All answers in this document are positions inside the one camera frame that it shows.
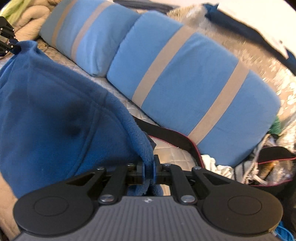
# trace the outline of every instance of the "black strap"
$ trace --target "black strap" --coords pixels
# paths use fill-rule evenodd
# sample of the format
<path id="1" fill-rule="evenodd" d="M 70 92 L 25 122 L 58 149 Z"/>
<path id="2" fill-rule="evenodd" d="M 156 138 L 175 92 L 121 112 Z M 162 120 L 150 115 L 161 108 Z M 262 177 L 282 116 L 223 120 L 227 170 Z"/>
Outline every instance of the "black strap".
<path id="1" fill-rule="evenodd" d="M 134 119 L 137 125 L 140 127 L 140 129 L 146 132 L 149 136 L 158 138 L 185 151 L 188 151 L 194 158 L 196 165 L 204 167 L 199 150 L 188 137 L 184 136 L 179 132 L 172 131 L 160 126 L 152 125 L 136 117 L 134 117 Z"/>

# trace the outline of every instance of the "metal screw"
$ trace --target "metal screw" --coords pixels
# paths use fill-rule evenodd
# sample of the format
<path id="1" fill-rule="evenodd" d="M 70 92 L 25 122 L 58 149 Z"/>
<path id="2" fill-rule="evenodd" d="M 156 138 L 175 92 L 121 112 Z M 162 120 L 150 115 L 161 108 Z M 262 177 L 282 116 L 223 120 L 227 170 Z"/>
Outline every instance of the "metal screw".
<path id="1" fill-rule="evenodd" d="M 184 195 L 181 197 L 181 201 L 184 203 L 191 203 L 195 201 L 195 197 L 193 197 L 192 195 Z"/>
<path id="2" fill-rule="evenodd" d="M 105 195 L 100 196 L 100 200 L 102 202 L 112 202 L 115 200 L 115 197 L 111 194 L 105 194 Z"/>

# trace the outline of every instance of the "blue fabric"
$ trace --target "blue fabric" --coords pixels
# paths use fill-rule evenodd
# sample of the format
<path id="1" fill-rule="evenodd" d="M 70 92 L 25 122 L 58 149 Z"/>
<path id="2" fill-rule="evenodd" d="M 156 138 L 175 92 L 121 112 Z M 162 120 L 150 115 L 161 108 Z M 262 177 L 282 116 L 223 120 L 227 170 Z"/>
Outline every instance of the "blue fabric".
<path id="1" fill-rule="evenodd" d="M 125 96 L 132 96 L 167 41 L 182 25 L 147 12 L 121 43 L 107 73 Z M 216 100 L 238 59 L 200 33 L 173 57 L 143 102 L 142 110 L 163 127 L 188 135 Z M 260 142 L 280 107 L 276 94 L 254 72 L 214 128 L 198 145 L 217 164 L 235 166 Z"/>
<path id="2" fill-rule="evenodd" d="M 53 10 L 40 31 L 52 46 L 52 35 L 64 9 L 71 0 L 64 0 Z M 56 49 L 71 59 L 73 42 L 93 11 L 105 1 L 78 0 L 66 16 L 57 36 Z M 139 14 L 118 4 L 108 6 L 93 22 L 82 38 L 74 62 L 92 76 L 105 77 L 119 44 Z"/>
<path id="3" fill-rule="evenodd" d="M 16 197 L 97 166 L 145 163 L 151 144 L 127 109 L 106 89 L 59 65 L 33 41 L 0 70 L 0 171 Z"/>
<path id="4" fill-rule="evenodd" d="M 230 16 L 226 15 L 223 12 L 217 10 L 218 5 L 204 4 L 207 9 L 207 14 L 205 15 L 211 22 L 227 28 L 235 33 L 238 33 L 247 39 L 250 39 L 260 45 L 262 45 L 267 51 L 272 53 L 282 64 L 291 70 L 291 72 L 296 75 L 296 58 L 295 56 L 287 49 L 288 59 L 282 56 L 281 53 L 276 51 L 270 44 L 265 41 L 259 32 L 254 30 L 251 27 L 240 23 Z"/>

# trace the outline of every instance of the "white quilted surface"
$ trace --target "white quilted surface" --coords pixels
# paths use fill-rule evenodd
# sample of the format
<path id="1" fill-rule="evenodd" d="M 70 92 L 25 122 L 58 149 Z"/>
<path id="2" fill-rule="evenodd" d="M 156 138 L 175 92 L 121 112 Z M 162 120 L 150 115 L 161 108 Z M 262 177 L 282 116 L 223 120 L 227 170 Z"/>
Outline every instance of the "white quilted surface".
<path id="1" fill-rule="evenodd" d="M 78 67 L 71 60 L 63 56 L 56 49 L 49 47 L 42 39 L 37 40 L 38 48 L 41 49 L 48 57 L 50 57 L 55 62 L 65 65 L 66 67 L 82 74 L 83 76 L 89 78 L 98 85 L 104 87 L 109 92 L 114 94 L 128 109 L 128 111 L 135 117 L 156 125 L 156 123 L 151 120 L 145 113 L 143 113 L 134 103 L 123 96 L 114 86 L 112 86 L 105 78 L 95 78 L 84 72 L 80 67 Z M 8 55 L 0 60 L 0 68 L 9 60 L 12 55 Z M 157 144 L 154 150 L 154 154 L 159 156 L 161 163 L 171 163 L 179 165 L 183 170 L 189 171 L 195 166 L 195 162 L 192 156 L 180 148 L 177 148 L 167 142 L 162 140 L 152 138 Z M 166 185 L 162 185 L 164 195 L 170 195 L 170 189 Z M 12 210 L 14 203 L 17 201 L 16 197 L 13 195 L 10 187 L 4 181 L 0 173 L 0 227 L 6 233 L 7 237 L 11 240 L 19 234 L 19 229 L 13 219 Z"/>

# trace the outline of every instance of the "white logo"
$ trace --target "white logo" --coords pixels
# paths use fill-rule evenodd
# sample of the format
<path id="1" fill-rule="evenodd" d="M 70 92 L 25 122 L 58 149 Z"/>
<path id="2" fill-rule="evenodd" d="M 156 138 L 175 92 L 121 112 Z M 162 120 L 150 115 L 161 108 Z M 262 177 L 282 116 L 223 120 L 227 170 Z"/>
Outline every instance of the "white logo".
<path id="1" fill-rule="evenodd" d="M 145 202 L 145 203 L 151 203 L 151 202 L 153 202 L 153 200 L 152 200 L 151 198 L 148 197 L 148 198 L 146 198 L 146 199 L 144 200 L 144 202 Z"/>

